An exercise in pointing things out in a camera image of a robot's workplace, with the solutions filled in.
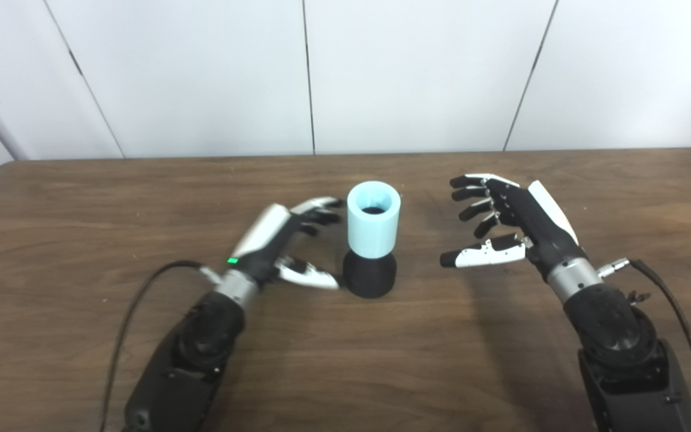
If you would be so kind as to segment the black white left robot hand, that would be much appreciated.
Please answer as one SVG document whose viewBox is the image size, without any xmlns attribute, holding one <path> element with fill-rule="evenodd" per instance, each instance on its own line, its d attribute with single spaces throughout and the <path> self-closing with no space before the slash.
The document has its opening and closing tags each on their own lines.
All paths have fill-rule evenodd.
<svg viewBox="0 0 691 432">
<path fill-rule="evenodd" d="M 286 254 L 297 233 L 315 237 L 317 225 L 340 222 L 342 218 L 334 209 L 342 205 L 343 200 L 330 196 L 315 197 L 292 208 L 269 205 L 236 244 L 227 261 L 229 269 L 249 277 L 258 287 L 285 281 L 327 290 L 343 288 L 342 276 Z"/>
</svg>

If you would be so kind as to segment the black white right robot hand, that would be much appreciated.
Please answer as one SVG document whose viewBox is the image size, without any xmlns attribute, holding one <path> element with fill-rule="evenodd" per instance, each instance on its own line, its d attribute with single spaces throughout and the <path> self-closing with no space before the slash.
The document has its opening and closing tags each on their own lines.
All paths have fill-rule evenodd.
<svg viewBox="0 0 691 432">
<path fill-rule="evenodd" d="M 483 215 L 474 230 L 478 240 L 444 252 L 444 268 L 482 267 L 527 259 L 543 280 L 556 267 L 587 255 L 571 224 L 540 181 L 527 188 L 495 174 L 466 174 L 450 180 L 455 202 L 477 201 L 459 213 L 461 221 Z"/>
</svg>

